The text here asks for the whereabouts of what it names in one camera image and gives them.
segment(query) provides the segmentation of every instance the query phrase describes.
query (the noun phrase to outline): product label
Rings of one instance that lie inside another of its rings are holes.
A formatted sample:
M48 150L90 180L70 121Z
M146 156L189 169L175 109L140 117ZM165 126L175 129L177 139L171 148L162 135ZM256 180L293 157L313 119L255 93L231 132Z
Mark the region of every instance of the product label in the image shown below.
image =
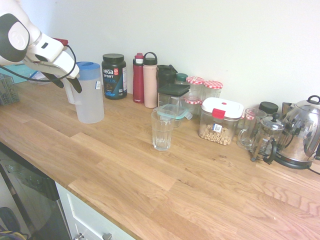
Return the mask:
M95 89L101 89L101 82L100 81L97 81L95 83Z
M123 74L123 91L127 91L127 67L122 68Z
M104 94L117 98L127 92L127 71L126 68L103 68L103 89Z
M212 130L215 131L215 132L217 132L217 133L221 133L222 126L215 123L215 124L213 124L213 126L212 126Z

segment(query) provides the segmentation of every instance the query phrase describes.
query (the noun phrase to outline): white cabinet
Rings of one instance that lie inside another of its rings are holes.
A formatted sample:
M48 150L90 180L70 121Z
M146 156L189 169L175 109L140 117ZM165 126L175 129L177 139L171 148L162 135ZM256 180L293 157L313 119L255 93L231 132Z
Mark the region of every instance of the white cabinet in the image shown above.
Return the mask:
M80 240L108 240L109 234L112 235L110 240L135 240L64 187L55 184L72 238L81 233Z

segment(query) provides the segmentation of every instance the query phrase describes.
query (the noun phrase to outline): dishwasher door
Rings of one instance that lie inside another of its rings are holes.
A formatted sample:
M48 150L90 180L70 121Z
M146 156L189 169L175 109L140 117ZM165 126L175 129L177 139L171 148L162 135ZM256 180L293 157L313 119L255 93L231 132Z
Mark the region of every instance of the dishwasher door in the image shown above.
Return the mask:
M0 143L1 174L35 240L70 240L55 182Z

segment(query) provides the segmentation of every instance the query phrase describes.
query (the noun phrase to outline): red clip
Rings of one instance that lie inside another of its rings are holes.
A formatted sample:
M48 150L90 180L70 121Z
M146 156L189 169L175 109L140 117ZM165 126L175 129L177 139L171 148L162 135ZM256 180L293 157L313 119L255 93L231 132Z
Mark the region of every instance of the red clip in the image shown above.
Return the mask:
M212 111L212 117L216 119L224 119L226 111L214 108Z
M54 37L53 37L53 39L55 39L55 40L59 41L60 43L62 43L63 46L66 46L69 43L68 40L66 40L66 39L60 39L60 38L54 38Z

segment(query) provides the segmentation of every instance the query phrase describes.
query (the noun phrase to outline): glass mug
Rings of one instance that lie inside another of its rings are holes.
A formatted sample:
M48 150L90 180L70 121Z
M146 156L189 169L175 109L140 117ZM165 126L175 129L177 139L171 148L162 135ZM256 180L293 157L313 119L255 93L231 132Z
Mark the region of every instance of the glass mug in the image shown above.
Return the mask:
M239 132L236 144L246 150L251 150L257 132L260 126L260 120L265 118L267 114L256 108L247 108L244 112L244 124L246 128Z

